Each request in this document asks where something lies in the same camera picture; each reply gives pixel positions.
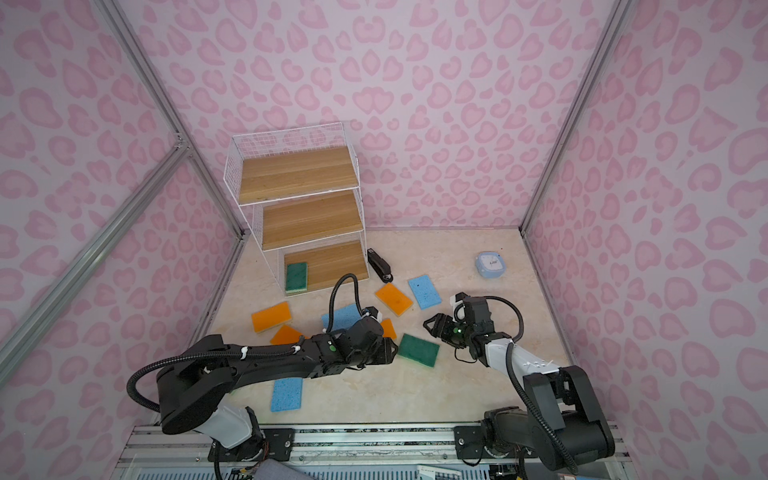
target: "black robotic arm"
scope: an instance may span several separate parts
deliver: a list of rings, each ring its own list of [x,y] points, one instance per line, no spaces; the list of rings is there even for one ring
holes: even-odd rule
[[[333,330],[334,297],[348,278],[355,283],[360,320],[349,329]],[[515,311],[519,328],[514,337],[495,331],[488,300],[506,303]],[[506,373],[528,410],[508,407],[485,413],[479,438],[475,440],[480,447],[476,449],[478,462],[483,452],[497,457],[516,453],[521,466],[525,447],[535,451],[550,470],[565,466],[575,473],[577,465],[614,454],[613,436],[586,373],[577,366],[559,367],[544,362],[517,346],[523,333],[523,319],[514,304],[501,297],[459,293],[453,297],[452,305],[453,317],[439,313],[424,322],[424,327],[457,350],[468,348],[472,358],[483,365]],[[181,355],[137,371],[128,380],[127,393],[140,405],[161,414],[164,433],[195,430],[212,437],[216,447],[211,454],[214,464],[220,457],[220,447],[225,449],[227,459],[258,462],[267,457],[264,432],[253,410],[231,405],[225,395],[241,386],[268,380],[313,379],[338,375],[346,369],[388,365],[398,346],[383,337],[379,321],[379,312],[374,307],[360,307],[357,279],[347,274],[331,293],[327,333],[309,339],[301,337],[293,345],[280,346],[225,344],[221,335],[209,335]],[[160,370],[159,404],[136,389],[137,381],[155,370]],[[559,402],[574,406],[574,410],[561,412]],[[466,458],[466,450],[466,445],[457,440],[459,458]]]
[[[514,337],[496,332],[488,300],[505,303],[515,311],[518,333]],[[576,474],[578,465],[614,454],[613,435],[587,374],[578,366],[545,362],[516,345],[524,323],[514,304],[496,296],[457,293],[452,305],[453,317],[438,313],[424,327],[435,338],[457,350],[468,348],[473,359],[507,374],[528,410],[511,406],[485,413],[476,439],[482,447],[480,459],[483,452],[488,456],[517,452],[521,462],[521,447],[525,447],[550,470],[567,467]],[[560,402],[574,409],[562,412]],[[457,448],[463,459],[462,450]]]

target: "wire shelf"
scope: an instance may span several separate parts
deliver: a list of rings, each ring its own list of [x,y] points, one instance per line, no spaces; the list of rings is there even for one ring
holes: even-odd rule
[[[354,184],[323,188],[320,191],[300,192],[297,194],[291,193],[285,196],[256,199],[257,201],[241,201],[241,191],[243,193],[243,200],[249,195],[248,187],[243,189],[243,171],[245,170],[244,164],[246,161],[249,161],[249,172],[254,172],[255,168],[257,170],[255,175],[264,178],[264,175],[267,175],[266,172],[269,170],[263,170],[263,165],[261,163],[254,164],[254,161],[263,158],[265,159],[265,165],[270,164],[270,161],[271,165],[274,165],[276,160],[270,160],[270,157],[341,147],[346,147],[349,152],[349,161],[351,161],[354,169],[354,177],[351,176],[351,170],[347,170],[347,172],[349,172],[347,177],[349,178],[348,181],[354,182]],[[308,166],[307,169],[313,169],[312,165]],[[286,254],[312,250],[336,243],[341,244],[351,240],[359,241],[362,248],[362,258],[366,265],[365,268],[370,275],[366,253],[365,217],[362,205],[362,195],[360,192],[359,163],[352,141],[342,122],[290,128],[281,131],[260,131],[252,134],[235,135],[231,139],[227,152],[227,162],[224,167],[223,179],[230,195],[240,209],[240,212],[243,214],[243,218],[275,277],[275,281],[277,281],[277,284],[280,286],[283,293],[285,293]],[[295,242],[291,242],[287,245],[283,244],[282,246],[281,243],[273,241],[270,243],[270,246],[265,249],[265,230],[274,232],[276,225],[271,220],[269,222],[271,227],[265,227],[265,210],[269,210],[271,207],[287,205],[289,204],[288,200],[302,199],[303,201],[303,199],[306,199],[307,201],[312,201],[312,198],[315,196],[331,194],[342,190],[351,190],[353,192],[357,214],[359,215],[359,229],[352,230],[354,227],[351,227],[353,223],[350,221],[350,227],[346,230],[343,228],[339,228],[338,231],[328,229],[326,232],[319,231],[316,234],[312,232],[307,235],[299,235],[296,237]],[[272,211],[271,218],[274,219],[276,217],[276,210]],[[353,218],[351,211],[349,211],[349,209],[346,209],[346,211],[348,218]]]

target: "green scouring pad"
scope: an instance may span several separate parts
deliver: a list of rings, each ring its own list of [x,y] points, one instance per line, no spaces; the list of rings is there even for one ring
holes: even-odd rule
[[[437,360],[438,350],[440,350],[440,345],[437,343],[427,342],[406,333],[400,340],[398,355],[433,368]]]
[[[306,262],[291,263],[286,267],[286,294],[306,292]]]

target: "black hose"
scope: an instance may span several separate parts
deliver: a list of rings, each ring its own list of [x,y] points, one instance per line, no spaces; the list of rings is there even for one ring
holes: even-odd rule
[[[518,445],[517,446],[517,458],[518,458],[518,467],[517,467],[517,474],[518,477],[520,477],[520,480],[528,480],[528,473],[525,471],[525,452],[523,452],[523,448]]]
[[[221,478],[221,467],[219,466],[219,454],[221,453],[221,444],[218,440],[214,439],[214,475],[216,480],[224,480]]]
[[[482,454],[483,454],[484,451],[485,451],[485,447],[483,447],[483,449],[480,450],[480,458],[478,458],[477,462],[469,463],[466,460],[464,460],[463,458],[462,458],[462,462],[464,462],[464,465],[467,465],[468,467],[476,467],[476,466],[480,465],[480,462],[482,462]]]
[[[512,337],[512,341],[515,343],[519,342],[520,339],[523,338],[525,324],[523,323],[523,315],[520,313],[520,310],[518,310],[518,307],[516,307],[514,303],[510,302],[506,298],[501,298],[500,296],[486,295],[483,298],[486,300],[496,300],[497,302],[505,303],[515,311],[515,314],[518,316],[518,334]]]
[[[331,300],[328,305],[328,328],[326,328],[326,333],[331,333],[333,331],[333,303],[336,300],[336,292],[339,291],[339,287],[344,283],[344,280],[348,278],[351,278],[352,282],[355,284],[355,305],[357,305],[357,313],[359,313],[360,316],[363,314],[362,307],[360,306],[360,291],[357,286],[357,276],[355,276],[354,273],[347,273],[345,276],[339,278],[339,281],[336,282],[333,290],[331,290]]]
[[[477,360],[477,359],[475,359],[475,360],[474,360],[474,361],[472,361],[472,362],[470,362],[469,360],[462,360],[462,359],[460,359],[460,358],[458,357],[458,348],[457,348],[457,347],[453,347],[453,358],[457,359],[459,362],[470,363],[470,364],[472,364],[472,363],[477,363],[477,362],[478,362],[478,360]]]
[[[565,445],[563,445],[563,441],[560,440],[558,434],[556,434],[554,430],[552,430],[552,427],[549,426],[547,421],[544,420],[544,416],[541,414],[538,407],[531,401],[531,398],[528,397],[528,394],[525,393],[522,385],[520,385],[518,377],[515,375],[515,369],[512,367],[512,350],[514,348],[514,343],[510,343],[507,346],[507,375],[512,381],[512,385],[515,387],[515,391],[518,393],[523,403],[525,404],[525,408],[528,409],[528,414],[533,415],[533,418],[536,419],[536,422],[538,422],[538,424],[541,426],[541,429],[545,431],[549,439],[552,441],[554,449],[557,450],[557,452],[563,458],[568,471],[571,474],[576,475],[578,473],[578,465],[576,465],[576,461],[574,460],[573,456],[571,456],[571,453],[565,448]]]
[[[288,355],[293,355],[294,352],[295,350],[293,348],[290,351],[278,352],[278,353],[247,352],[245,354],[245,358],[258,359],[258,358],[266,358],[271,356],[288,356]],[[141,377],[147,375],[149,372],[153,372],[154,370],[158,370],[165,366],[173,365],[175,363],[189,362],[191,360],[214,360],[214,359],[232,359],[232,358],[240,359],[242,357],[243,357],[242,352],[205,352],[205,353],[190,353],[187,355],[172,356],[167,359],[158,360],[154,363],[150,363],[147,366],[141,367],[136,373],[131,375],[131,377],[128,379],[125,385],[125,391],[128,394],[128,396],[131,397],[131,400],[133,400],[134,402],[138,403],[139,405],[143,406],[146,409],[152,410],[153,412],[159,412],[160,406],[157,403],[149,400],[147,397],[141,395],[139,391],[136,389],[136,383],[139,381]]]

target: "aluminum frame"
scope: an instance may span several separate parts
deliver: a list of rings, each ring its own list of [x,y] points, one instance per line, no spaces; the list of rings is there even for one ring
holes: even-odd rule
[[[584,79],[579,84],[578,90],[576,90],[571,108],[565,116],[563,127],[558,133],[552,152],[545,164],[544,172],[541,174],[541,178],[531,197],[531,204],[528,205],[528,209],[523,216],[520,224],[520,232],[523,237],[525,237],[528,229],[533,224],[536,213],[544,200],[544,195],[554,179],[554,171],[562,162],[566,145],[571,141],[579,121],[584,116],[584,111],[589,107],[589,100],[597,88],[608,62],[611,60],[611,56],[621,38],[622,32],[629,23],[636,4],[637,0],[616,0],[611,8],[611,13],[608,15],[608,20],[605,22],[605,27],[603,27],[601,36],[598,39],[597,47],[587,65]]]
[[[16,372],[27,355],[40,343],[69,302],[82,290],[144,209],[170,180],[189,149],[180,142],[165,156],[141,186],[123,203],[107,224],[88,242],[53,282],[51,289],[18,322],[18,327],[0,348],[0,388]]]
[[[133,226],[136,219],[144,212],[144,209],[170,180],[182,160],[188,159],[190,161],[209,195],[214,199],[217,208],[227,220],[236,238],[236,245],[240,245],[240,248],[233,249],[230,254],[227,268],[217,281],[216,293],[209,300],[207,308],[200,318],[200,324],[204,328],[210,325],[221,297],[223,297],[226,283],[231,278],[233,266],[237,264],[239,255],[243,251],[241,244],[243,243],[244,232],[240,222],[204,163],[199,150],[195,147],[194,140],[189,135],[170,97],[164,90],[159,76],[149,62],[122,8],[116,0],[93,1],[101,11],[126,57],[133,65],[136,75],[153,98],[161,116],[171,130],[175,132],[177,143],[154,170],[144,178],[139,188],[123,202],[99,233],[86,243],[67,270],[51,284],[46,295],[19,319],[18,327],[0,346],[0,388],[7,383],[27,355],[45,337],[64,308],[80,292],[95,270],[104,262],[121,238]]]
[[[243,229],[240,227],[240,221],[230,208],[230,205],[227,203],[227,198],[224,196],[219,184],[216,182],[214,176],[208,169],[208,166],[203,161],[203,158],[200,155],[200,150],[197,148],[192,135],[181,120],[181,116],[176,111],[176,108],[170,99],[170,95],[165,91],[160,75],[154,70],[152,63],[147,57],[147,53],[144,51],[144,47],[141,46],[133,27],[131,27],[131,23],[125,16],[123,8],[118,4],[117,0],[93,0],[93,3],[96,4],[101,11],[101,14],[104,16],[104,19],[109,24],[115,39],[123,48],[123,52],[128,60],[134,66],[134,70],[138,77],[144,82],[149,95],[160,110],[162,117],[168,123],[171,130],[175,132],[177,139],[186,142],[190,146],[193,165],[203,180],[203,185],[206,190],[208,190],[208,193],[215,200],[214,203],[226,217],[227,222],[234,233],[242,235]]]
[[[529,243],[530,240],[525,235],[521,235],[521,237],[523,240],[523,245],[525,246],[525,251],[526,253],[528,253],[528,259],[530,259],[531,265],[533,266],[533,271],[536,273],[536,280],[538,281],[539,288],[541,288],[541,292],[544,294],[544,300],[547,303],[549,316],[552,318],[552,322],[554,323],[554,329],[558,332],[558,336],[560,337],[560,343],[562,343],[563,350],[565,350],[565,355],[568,356],[568,361],[571,363],[571,365],[578,365],[576,361],[576,354],[574,353],[574,349],[573,349],[573,346],[571,345],[571,341],[568,340],[568,337],[565,335],[562,325],[558,320],[559,319],[558,311],[554,307],[555,305],[554,296],[552,295],[552,292],[549,290],[549,286],[547,286],[547,283],[541,277],[542,270],[538,264],[538,261],[536,260],[536,256],[533,254],[533,249],[531,248],[531,244]]]
[[[479,425],[477,422],[445,423],[342,423],[277,424],[263,429],[295,429],[293,450],[287,465],[455,465],[453,428]],[[631,463],[627,446],[615,422],[608,422],[616,442],[613,457],[599,462]],[[158,426],[135,427],[118,460],[116,471],[128,473],[138,468],[194,467],[210,468],[206,458],[210,437],[189,432],[165,435]],[[485,458],[481,465],[514,463],[512,458]],[[540,462],[538,458],[526,462]],[[250,466],[252,462],[227,463],[227,467]]]

